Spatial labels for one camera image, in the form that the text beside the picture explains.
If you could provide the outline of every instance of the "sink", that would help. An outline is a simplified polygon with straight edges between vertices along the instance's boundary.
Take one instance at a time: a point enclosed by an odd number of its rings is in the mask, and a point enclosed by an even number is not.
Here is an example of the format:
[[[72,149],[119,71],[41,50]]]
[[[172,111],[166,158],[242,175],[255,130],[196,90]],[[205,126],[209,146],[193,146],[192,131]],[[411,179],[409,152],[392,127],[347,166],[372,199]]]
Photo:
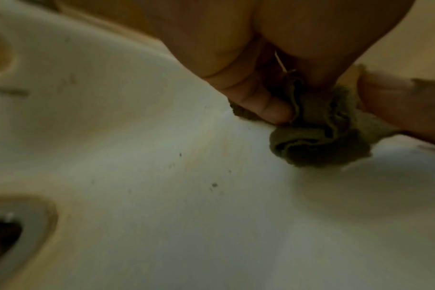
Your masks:
[[[434,146],[398,136],[296,169],[156,40],[14,0],[0,35],[0,87],[27,92],[0,94],[0,196],[57,212],[0,289],[435,290]]]

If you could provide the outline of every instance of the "sink drain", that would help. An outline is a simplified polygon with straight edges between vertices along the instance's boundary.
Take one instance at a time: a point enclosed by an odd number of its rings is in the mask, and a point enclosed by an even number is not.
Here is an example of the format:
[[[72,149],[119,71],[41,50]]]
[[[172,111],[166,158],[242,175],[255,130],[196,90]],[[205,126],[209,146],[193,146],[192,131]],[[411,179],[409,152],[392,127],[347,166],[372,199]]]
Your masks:
[[[0,201],[0,282],[40,248],[56,224],[48,203],[33,199]]]

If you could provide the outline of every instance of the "drain ring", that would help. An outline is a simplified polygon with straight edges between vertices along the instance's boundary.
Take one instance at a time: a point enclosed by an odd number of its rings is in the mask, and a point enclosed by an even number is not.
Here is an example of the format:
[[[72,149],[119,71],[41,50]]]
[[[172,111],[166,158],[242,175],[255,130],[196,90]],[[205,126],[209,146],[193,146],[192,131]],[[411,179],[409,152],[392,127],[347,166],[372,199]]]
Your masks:
[[[0,223],[15,223],[22,231],[15,244],[0,257],[0,282],[10,277],[39,249],[56,225],[56,214],[42,201],[0,199]]]

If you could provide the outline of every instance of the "cloth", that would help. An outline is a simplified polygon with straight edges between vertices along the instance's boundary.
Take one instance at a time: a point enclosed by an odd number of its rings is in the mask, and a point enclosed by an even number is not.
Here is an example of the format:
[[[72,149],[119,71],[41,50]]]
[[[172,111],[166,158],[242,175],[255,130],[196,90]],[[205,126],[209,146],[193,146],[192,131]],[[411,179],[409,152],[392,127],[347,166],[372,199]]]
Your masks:
[[[358,97],[345,86],[322,93],[307,93],[300,78],[289,73],[274,96],[292,104],[295,117],[270,135],[270,150],[297,167],[345,165],[369,157],[371,146],[400,133],[396,127],[357,109]],[[231,103],[233,112],[260,119]]]

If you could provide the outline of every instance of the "sink surface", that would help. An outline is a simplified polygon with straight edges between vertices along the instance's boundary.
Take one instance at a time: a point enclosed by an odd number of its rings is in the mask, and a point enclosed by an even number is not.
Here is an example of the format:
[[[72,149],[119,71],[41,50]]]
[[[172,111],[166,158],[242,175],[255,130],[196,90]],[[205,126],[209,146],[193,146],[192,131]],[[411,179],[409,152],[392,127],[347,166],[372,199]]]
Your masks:
[[[9,290],[435,290],[435,147],[299,170],[146,38],[0,0],[0,196],[55,203]]]

